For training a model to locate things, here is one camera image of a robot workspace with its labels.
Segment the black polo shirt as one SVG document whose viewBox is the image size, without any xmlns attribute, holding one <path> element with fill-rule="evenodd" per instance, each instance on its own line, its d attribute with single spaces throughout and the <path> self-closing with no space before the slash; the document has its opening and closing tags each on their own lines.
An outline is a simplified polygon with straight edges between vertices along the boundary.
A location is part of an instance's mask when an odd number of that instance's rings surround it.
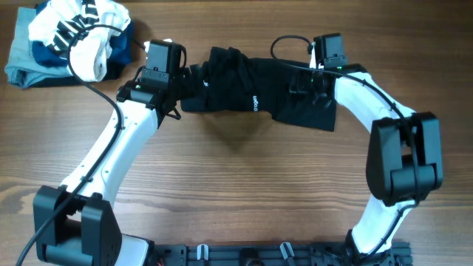
<svg viewBox="0 0 473 266">
<path fill-rule="evenodd" d="M 200 64 L 202 92 L 180 101 L 184 112 L 267 112 L 273 120 L 293 126 L 332 132 L 336 104 L 323 110 L 308 98 L 290 95 L 290 79 L 302 63 L 278 62 L 269 58 L 248 58 L 238 49 L 212 47 Z"/>
</svg>

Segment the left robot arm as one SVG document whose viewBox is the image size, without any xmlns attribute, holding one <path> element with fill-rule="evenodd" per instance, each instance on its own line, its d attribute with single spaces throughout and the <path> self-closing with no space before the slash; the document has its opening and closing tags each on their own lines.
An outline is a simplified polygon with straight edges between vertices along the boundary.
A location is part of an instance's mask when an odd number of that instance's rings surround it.
<svg viewBox="0 0 473 266">
<path fill-rule="evenodd" d="M 186 49 L 153 40 L 146 65 L 119 88 L 106 128 L 57 188 L 42 186 L 33 200 L 29 242 L 54 265 L 159 265 L 154 242 L 121 232 L 113 206 L 126 173 L 165 117 L 181 118 L 186 97 Z"/>
</svg>

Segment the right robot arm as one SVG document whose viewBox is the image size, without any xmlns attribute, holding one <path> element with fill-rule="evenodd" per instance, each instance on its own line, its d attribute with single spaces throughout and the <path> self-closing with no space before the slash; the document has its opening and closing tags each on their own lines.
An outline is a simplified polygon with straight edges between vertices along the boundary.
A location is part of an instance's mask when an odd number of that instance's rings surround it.
<svg viewBox="0 0 473 266">
<path fill-rule="evenodd" d="M 347 233 L 343 258 L 350 265 L 381 263 L 392 254 L 392 238 L 405 216 L 443 182 L 439 120 L 418 113 L 387 94 L 368 71 L 349 64 L 343 39 L 315 37 L 305 72 L 370 133 L 366 180 L 371 192 L 359 222 Z"/>
</svg>

